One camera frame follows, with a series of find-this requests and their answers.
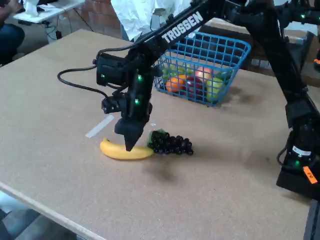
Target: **white desk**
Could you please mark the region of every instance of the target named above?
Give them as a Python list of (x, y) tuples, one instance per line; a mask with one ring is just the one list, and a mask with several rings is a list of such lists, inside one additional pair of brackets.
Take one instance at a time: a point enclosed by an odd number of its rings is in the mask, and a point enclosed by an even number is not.
[(79, 7), (84, 3), (85, 0), (59, 0), (57, 2), (49, 3), (47, 5), (40, 5), (39, 7), (43, 8), (44, 11), (39, 12), (38, 16), (30, 16), (29, 14), (22, 12), (14, 15), (13, 18), (34, 24), (39, 24), (45, 20), (56, 17), (70, 9)]

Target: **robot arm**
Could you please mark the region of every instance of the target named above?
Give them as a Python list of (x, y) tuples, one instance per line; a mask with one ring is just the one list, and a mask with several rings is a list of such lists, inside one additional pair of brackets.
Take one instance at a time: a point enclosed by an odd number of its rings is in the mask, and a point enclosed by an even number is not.
[[(320, 164), (316, 159), (320, 155), (320, 114), (308, 96), (307, 86), (301, 80), (283, 36), (283, 29), (290, 22), (320, 23), (320, 11), (300, 2), (305, 1), (295, 0), (295, 3), (269, 7), (257, 2), (245, 6), (246, 0), (193, 0), (189, 8), (176, 17), (169, 17), (164, 26), (133, 45), (122, 48), (130, 49), (126, 57), (106, 53), (120, 49), (100, 50), (92, 67), (97, 68), (96, 81), (99, 85), (116, 89), (112, 96), (103, 93), (102, 109), (106, 114), (121, 112), (114, 131), (124, 136), (127, 151), (142, 135), (152, 112), (150, 98), (153, 81), (154, 77), (161, 76), (154, 63), (170, 46), (189, 33), (212, 18), (220, 18), (246, 27), (253, 39), (263, 47), (287, 101), (285, 111), (291, 132), (277, 158), (282, 165), (277, 185), (320, 200), (320, 184), (310, 184), (303, 172), (303, 167), (308, 167), (320, 178)], [(59, 73), (60, 81), (66, 82), (61, 79), (61, 74), (66, 72)], [(282, 163), (279, 158), (285, 151)]]

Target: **white label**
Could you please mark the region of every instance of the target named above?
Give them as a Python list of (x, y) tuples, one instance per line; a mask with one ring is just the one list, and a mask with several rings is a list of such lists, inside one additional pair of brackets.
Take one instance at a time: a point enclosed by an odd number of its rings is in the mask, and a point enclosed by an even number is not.
[(310, 155), (311, 155), (311, 152), (310, 152), (310, 151), (303, 151), (303, 150), (297, 148), (296, 146), (293, 146), (292, 150), (293, 150), (295, 153), (297, 153), (297, 154), (299, 154), (299, 155), (301, 155), (301, 156), (310, 156)]
[(171, 41), (175, 40), (181, 34), (185, 33), (187, 30), (191, 29), (198, 23), (202, 22), (204, 19), (198, 11), (189, 16), (187, 19), (180, 22), (177, 26), (173, 27), (167, 33), (162, 35), (162, 38), (166, 40), (169, 44)]
[(100, 122), (97, 126), (92, 128), (85, 136), (87, 138), (92, 138), (97, 135), (104, 127), (106, 127), (115, 117), (112, 115), (107, 116), (102, 122)]

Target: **orange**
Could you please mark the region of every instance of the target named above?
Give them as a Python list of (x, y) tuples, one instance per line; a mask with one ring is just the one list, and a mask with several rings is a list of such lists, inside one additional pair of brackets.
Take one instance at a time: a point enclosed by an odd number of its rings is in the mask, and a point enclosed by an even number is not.
[(173, 76), (165, 83), (166, 90), (172, 93), (177, 93), (180, 90), (186, 89), (186, 75)]

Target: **wooden table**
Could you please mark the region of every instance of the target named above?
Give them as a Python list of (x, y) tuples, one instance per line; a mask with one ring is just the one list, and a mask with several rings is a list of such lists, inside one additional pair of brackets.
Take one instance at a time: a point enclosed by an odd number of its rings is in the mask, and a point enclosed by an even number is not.
[[(119, 114), (85, 137), (105, 118), (102, 96), (57, 73), (127, 44), (80, 30), (0, 68), (0, 190), (88, 239), (301, 240), (309, 200), (276, 186), (289, 131), (273, 77), (240, 70), (218, 108), (154, 90), (150, 123), (190, 138), (192, 157), (102, 155), (103, 137), (124, 142), (113, 132)], [(95, 74), (64, 77), (97, 87)], [(311, 96), (320, 103), (319, 90)]]

